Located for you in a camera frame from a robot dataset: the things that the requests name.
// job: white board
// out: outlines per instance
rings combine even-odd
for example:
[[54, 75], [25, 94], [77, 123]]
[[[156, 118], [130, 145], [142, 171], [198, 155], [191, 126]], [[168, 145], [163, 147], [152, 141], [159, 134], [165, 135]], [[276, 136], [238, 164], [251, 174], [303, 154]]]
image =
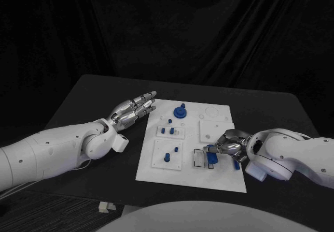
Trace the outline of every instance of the white board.
[[[173, 111], [186, 104], [188, 116], [182, 119], [175, 117]], [[217, 139], [228, 129], [234, 129], [231, 107], [227, 105], [205, 104], [186, 101], [171, 101], [156, 99], [155, 105], [158, 109], [150, 113], [146, 127], [146, 137], [142, 150], [142, 158], [137, 170], [136, 180], [166, 183], [173, 185], [199, 187], [207, 189], [228, 190], [237, 192], [247, 192], [245, 180], [243, 170], [235, 169], [234, 159], [227, 154], [218, 154], [218, 164], [212, 170], [195, 167], [195, 149], [204, 149], [208, 144], [214, 143], [212, 137]], [[201, 141], [204, 133], [201, 133], [202, 126], [209, 124], [218, 126], [211, 132], [211, 143]], [[186, 137], [171, 137], [166, 129], [168, 138], [161, 137], [162, 127], [185, 128]], [[166, 140], [166, 151], [158, 154], [155, 151], [156, 141]], [[165, 154], [173, 150], [175, 143], [182, 143], [182, 166], [181, 169], [172, 168], [171, 162], [165, 162]], [[162, 167], [153, 167], [153, 161], [159, 159]]]

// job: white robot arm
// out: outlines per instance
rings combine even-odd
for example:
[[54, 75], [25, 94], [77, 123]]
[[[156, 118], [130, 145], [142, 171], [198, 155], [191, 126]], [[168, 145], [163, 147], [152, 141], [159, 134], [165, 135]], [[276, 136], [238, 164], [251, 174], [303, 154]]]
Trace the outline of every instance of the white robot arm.
[[251, 161], [245, 171], [260, 181], [268, 174], [290, 180], [299, 171], [317, 184], [334, 189], [334, 139], [313, 139], [286, 129], [267, 130], [256, 135], [232, 129], [217, 145], [204, 149], [230, 154], [238, 162], [244, 162], [248, 155]]
[[41, 131], [0, 148], [0, 191], [61, 175], [112, 149], [123, 152], [129, 139], [119, 132], [156, 109], [156, 94], [123, 102], [107, 119]]

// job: table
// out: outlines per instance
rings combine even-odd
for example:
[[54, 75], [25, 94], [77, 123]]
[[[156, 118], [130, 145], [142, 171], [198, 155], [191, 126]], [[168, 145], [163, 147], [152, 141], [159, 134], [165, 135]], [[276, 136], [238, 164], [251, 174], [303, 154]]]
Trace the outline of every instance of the table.
[[[159, 99], [230, 105], [235, 128], [253, 134], [286, 128], [320, 137], [299, 98], [290, 93], [97, 75], [81, 77], [47, 129], [106, 118], [119, 103], [155, 90]], [[264, 182], [245, 173], [248, 193], [136, 181], [146, 127], [148, 117], [122, 132], [130, 140], [125, 153], [112, 151], [89, 168], [41, 181], [28, 190], [142, 207], [175, 201], [227, 202], [271, 212], [319, 231], [330, 231], [333, 218], [325, 211], [334, 208], [334, 190], [317, 185], [299, 172], [290, 181], [268, 176]]]

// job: black backdrop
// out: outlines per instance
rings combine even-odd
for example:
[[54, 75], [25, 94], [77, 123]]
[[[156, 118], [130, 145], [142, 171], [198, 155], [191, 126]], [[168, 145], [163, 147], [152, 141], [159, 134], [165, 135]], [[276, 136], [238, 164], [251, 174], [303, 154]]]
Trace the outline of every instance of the black backdrop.
[[292, 92], [334, 137], [333, 10], [316, 0], [4, 1], [0, 145], [44, 129], [87, 73]]

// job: robotic hand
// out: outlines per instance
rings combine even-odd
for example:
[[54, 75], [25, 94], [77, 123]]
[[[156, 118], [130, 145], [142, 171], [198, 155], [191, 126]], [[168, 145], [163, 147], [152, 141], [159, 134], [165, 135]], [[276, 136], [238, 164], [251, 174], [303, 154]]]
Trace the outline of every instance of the robotic hand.
[[0, 191], [61, 175], [86, 161], [100, 159], [112, 149], [123, 152], [129, 139], [119, 132], [156, 109], [156, 94], [123, 102], [107, 120], [41, 131], [0, 148]]
[[313, 139], [286, 129], [261, 131], [256, 135], [232, 129], [215, 146], [204, 150], [230, 154], [238, 162], [250, 157], [245, 171], [260, 181], [268, 174], [290, 180], [294, 171], [300, 171], [317, 184], [334, 189], [334, 139]]

